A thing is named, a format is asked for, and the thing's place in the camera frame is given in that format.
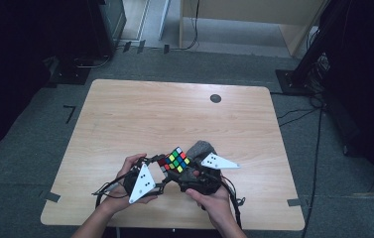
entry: rubik's cube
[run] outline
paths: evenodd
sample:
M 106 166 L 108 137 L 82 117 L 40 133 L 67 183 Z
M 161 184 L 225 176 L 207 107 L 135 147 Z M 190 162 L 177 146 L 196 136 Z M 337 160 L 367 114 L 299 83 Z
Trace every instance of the rubik's cube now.
M 179 147 L 164 158 L 158 160 L 158 164 L 166 177 L 168 176 L 168 171 L 174 171 L 180 174 L 187 167 L 189 162 L 189 158 Z

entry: light wood tabletop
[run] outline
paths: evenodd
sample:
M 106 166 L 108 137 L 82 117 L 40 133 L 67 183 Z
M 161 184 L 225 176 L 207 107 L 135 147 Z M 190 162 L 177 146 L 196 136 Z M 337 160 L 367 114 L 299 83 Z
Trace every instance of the light wood tabletop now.
M 210 100 L 221 97 L 219 103 Z M 41 220 L 81 225 L 94 210 L 91 195 L 115 179 L 126 157 L 185 152 L 198 140 L 241 169 L 223 170 L 234 183 L 243 229 L 301 230 L 300 206 L 270 93 L 265 87 L 96 79 L 81 109 Z M 156 182 L 164 175 L 149 165 Z M 205 211 L 170 182 L 149 204 L 134 204 L 109 223 L 116 227 L 213 228 Z

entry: floor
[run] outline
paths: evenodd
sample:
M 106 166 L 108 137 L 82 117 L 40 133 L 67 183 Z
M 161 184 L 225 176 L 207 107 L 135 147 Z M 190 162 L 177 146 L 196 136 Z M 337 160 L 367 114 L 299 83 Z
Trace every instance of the floor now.
M 145 46 L 150 48 L 163 48 L 169 45 L 171 49 L 179 47 L 180 0 L 173 0 L 168 12 L 162 38 L 159 40 L 160 24 L 164 11 L 165 0 L 125 0 L 127 26 L 125 27 L 122 42 L 131 41 L 134 44 L 146 41 Z M 138 24 L 144 19 L 144 25 Z M 188 47 L 193 38 L 194 19 L 184 18 L 183 47 Z M 197 20 L 197 43 L 190 49 L 196 52 L 226 53 L 235 55 L 255 55 L 265 57 L 290 58 L 289 51 L 283 40 L 277 24 Z M 316 31 L 312 28 L 310 36 Z M 138 38 L 128 37 L 130 32 L 139 32 Z M 307 46 L 301 47 L 295 56 L 301 59 Z

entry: human arm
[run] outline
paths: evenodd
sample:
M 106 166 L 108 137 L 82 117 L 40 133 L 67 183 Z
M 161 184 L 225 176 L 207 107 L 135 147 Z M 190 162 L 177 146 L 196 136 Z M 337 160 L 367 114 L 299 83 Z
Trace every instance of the human arm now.
M 246 237 L 230 210 L 229 193 L 226 188 L 221 186 L 216 193 L 211 195 L 203 195 L 189 188 L 186 194 L 195 200 L 198 206 L 205 207 L 211 224 L 220 232 L 223 238 Z
M 146 157 L 146 154 L 138 154 L 135 156 L 127 157 L 121 171 L 118 172 L 117 178 L 127 174 L 133 165 L 142 157 Z M 125 188 L 122 185 L 118 185 L 109 193 L 112 196 L 120 197 L 127 194 Z M 139 199 L 136 203 L 148 203 L 149 201 L 157 198 L 156 196 L 148 196 Z M 101 237 L 103 231 L 106 228 L 107 223 L 112 216 L 127 207 L 130 206 L 129 197 L 125 196 L 122 198 L 106 197 L 103 202 L 97 206 L 97 208 L 91 213 L 91 215 L 84 221 L 84 223 L 75 231 L 71 236 L 72 238 L 94 238 Z

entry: gray carpet floor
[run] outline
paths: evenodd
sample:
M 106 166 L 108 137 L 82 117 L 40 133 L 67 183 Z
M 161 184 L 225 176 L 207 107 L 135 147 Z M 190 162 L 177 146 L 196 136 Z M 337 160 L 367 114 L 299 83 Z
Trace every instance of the gray carpet floor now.
M 298 59 L 145 49 L 118 50 L 94 68 L 86 85 L 42 88 L 0 142 L 0 237 L 68 237 L 76 227 L 40 221 L 91 81 L 96 78 L 265 86 L 281 92 L 275 69 L 294 69 Z M 303 96 L 273 94 L 278 116 L 312 109 Z M 76 106 L 74 115 L 64 105 Z M 290 113 L 279 124 L 306 112 Z M 306 237 L 374 237 L 374 167 L 348 158 L 333 119 L 320 114 L 316 193 Z M 281 127 L 302 212 L 307 216 L 313 183 L 319 110 Z M 301 231 L 246 231 L 249 237 L 301 237 Z

